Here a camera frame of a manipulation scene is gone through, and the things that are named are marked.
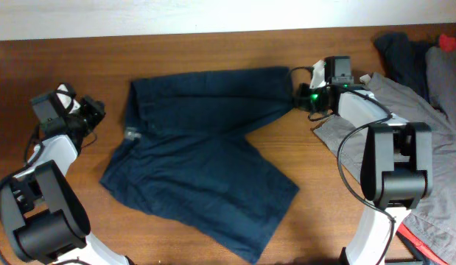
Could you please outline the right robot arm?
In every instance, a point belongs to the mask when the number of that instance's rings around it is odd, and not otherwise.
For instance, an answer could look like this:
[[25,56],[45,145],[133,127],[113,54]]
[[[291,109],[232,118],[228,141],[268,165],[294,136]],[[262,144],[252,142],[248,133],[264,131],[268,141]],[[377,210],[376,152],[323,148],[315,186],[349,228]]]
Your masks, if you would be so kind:
[[308,83],[299,85],[294,105],[310,121],[337,115],[354,129],[340,142],[336,159],[343,170],[347,140],[365,136],[358,194],[345,187],[364,206],[357,231],[342,248],[339,264],[384,264],[399,226],[433,188],[432,132],[428,124],[409,122],[380,103],[363,84],[356,84],[348,56],[332,56],[307,66]]

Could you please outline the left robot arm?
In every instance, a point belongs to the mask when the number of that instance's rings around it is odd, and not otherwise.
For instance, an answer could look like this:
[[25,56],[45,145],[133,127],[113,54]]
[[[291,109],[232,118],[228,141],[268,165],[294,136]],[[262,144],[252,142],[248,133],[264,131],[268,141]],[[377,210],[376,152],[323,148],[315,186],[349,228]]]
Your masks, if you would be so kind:
[[42,264],[132,265],[92,232],[88,215],[66,179],[84,139],[105,117],[105,106],[77,98],[67,83],[31,100],[38,125],[24,167],[0,180],[0,222],[15,255]]

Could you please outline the navy blue shorts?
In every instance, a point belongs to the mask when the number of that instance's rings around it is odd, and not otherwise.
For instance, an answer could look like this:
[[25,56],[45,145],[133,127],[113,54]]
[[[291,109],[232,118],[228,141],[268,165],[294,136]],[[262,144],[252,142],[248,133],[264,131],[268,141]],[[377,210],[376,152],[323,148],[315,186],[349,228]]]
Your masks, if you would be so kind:
[[298,186],[246,139],[292,109],[288,68],[135,79],[100,182],[123,205],[195,227],[256,263]]

